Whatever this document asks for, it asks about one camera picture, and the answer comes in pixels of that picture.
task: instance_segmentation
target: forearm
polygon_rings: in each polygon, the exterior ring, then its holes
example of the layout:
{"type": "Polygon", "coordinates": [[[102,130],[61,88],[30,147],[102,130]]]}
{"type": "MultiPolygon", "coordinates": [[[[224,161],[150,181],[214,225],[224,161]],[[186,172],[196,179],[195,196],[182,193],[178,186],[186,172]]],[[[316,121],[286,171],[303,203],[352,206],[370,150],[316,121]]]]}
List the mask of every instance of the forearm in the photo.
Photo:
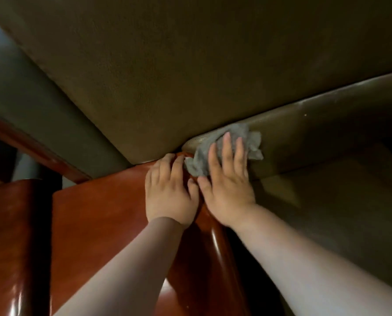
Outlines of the forearm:
{"type": "Polygon", "coordinates": [[[183,231],[171,218],[152,220],[56,316],[151,315],[183,231]]]}
{"type": "Polygon", "coordinates": [[[234,228],[297,316],[392,315],[392,288],[260,206],[234,228]]]}

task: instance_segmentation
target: gray cloth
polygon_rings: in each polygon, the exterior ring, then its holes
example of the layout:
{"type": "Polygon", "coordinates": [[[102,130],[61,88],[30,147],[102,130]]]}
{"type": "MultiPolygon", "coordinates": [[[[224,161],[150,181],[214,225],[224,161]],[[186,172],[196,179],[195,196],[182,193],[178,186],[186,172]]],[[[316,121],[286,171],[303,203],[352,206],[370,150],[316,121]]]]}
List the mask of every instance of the gray cloth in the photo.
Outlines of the gray cloth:
{"type": "Polygon", "coordinates": [[[187,171],[193,176],[208,176],[208,152],[212,143],[217,142],[217,155],[222,163],[222,138],[225,133],[230,132],[233,153],[235,153],[235,142],[237,138],[242,137],[244,149],[247,151],[249,160],[262,160],[263,155],[259,150],[261,142],[260,132],[250,132],[247,124],[234,123],[220,128],[212,133],[197,147],[194,158],[186,158],[185,165],[187,171]]]}

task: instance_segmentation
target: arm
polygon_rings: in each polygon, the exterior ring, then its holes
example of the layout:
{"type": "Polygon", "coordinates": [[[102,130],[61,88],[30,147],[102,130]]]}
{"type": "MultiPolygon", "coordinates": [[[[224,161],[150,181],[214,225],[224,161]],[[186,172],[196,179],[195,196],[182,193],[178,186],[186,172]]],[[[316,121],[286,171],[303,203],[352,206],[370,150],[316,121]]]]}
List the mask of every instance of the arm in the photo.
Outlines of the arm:
{"type": "Polygon", "coordinates": [[[256,205],[242,140],[235,156],[224,136],[222,167],[209,150],[212,183],[199,185],[214,216],[231,227],[268,273],[297,316],[392,315],[392,288],[325,250],[256,205]]]}
{"type": "Polygon", "coordinates": [[[65,303],[56,316],[151,315],[181,236],[194,219],[199,188],[183,186],[183,159],[171,169],[167,154],[149,170],[146,216],[149,224],[65,303]]]}

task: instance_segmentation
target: hand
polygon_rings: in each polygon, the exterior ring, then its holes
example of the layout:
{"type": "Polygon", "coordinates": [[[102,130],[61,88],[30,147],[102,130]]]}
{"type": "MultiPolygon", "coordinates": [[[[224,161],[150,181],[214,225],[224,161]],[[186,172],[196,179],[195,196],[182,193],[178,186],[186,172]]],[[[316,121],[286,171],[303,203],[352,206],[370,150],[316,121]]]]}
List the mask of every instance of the hand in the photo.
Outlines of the hand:
{"type": "Polygon", "coordinates": [[[199,204],[199,187],[188,180],[187,193],[183,185],[184,155],[171,161],[174,154],[158,160],[146,174],[146,217],[150,222],[158,217],[169,217],[187,228],[194,220],[199,204]]]}
{"type": "Polygon", "coordinates": [[[208,155],[212,184],[204,176],[198,177],[198,183],[209,211],[221,224],[234,229],[256,201],[247,173],[243,139],[237,139],[234,158],[230,133],[225,133],[223,139],[222,167],[218,161],[216,143],[213,143],[208,155]]]}

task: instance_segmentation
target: reddish-brown wood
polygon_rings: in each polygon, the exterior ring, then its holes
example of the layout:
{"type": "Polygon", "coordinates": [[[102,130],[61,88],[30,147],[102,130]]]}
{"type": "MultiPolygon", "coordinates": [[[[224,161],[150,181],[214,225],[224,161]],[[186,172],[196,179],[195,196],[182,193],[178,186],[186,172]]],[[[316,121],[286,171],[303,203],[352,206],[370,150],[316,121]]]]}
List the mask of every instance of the reddish-brown wood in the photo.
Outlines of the reddish-brown wood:
{"type": "Polygon", "coordinates": [[[51,194],[41,186],[40,180],[0,186],[1,316],[48,314],[51,194]]]}
{"type": "Polygon", "coordinates": [[[50,151],[46,150],[40,143],[33,138],[27,136],[15,128],[11,127],[6,122],[0,120],[0,140],[18,148],[20,151],[30,155],[37,162],[60,173],[64,177],[75,183],[82,183],[90,180],[90,177],[78,169],[75,169],[65,163],[50,151]]]}
{"type": "MultiPolygon", "coordinates": [[[[54,194],[52,313],[146,226],[144,180],[152,164],[54,194]]],[[[204,205],[183,234],[155,314],[249,314],[225,233],[204,205]]]]}

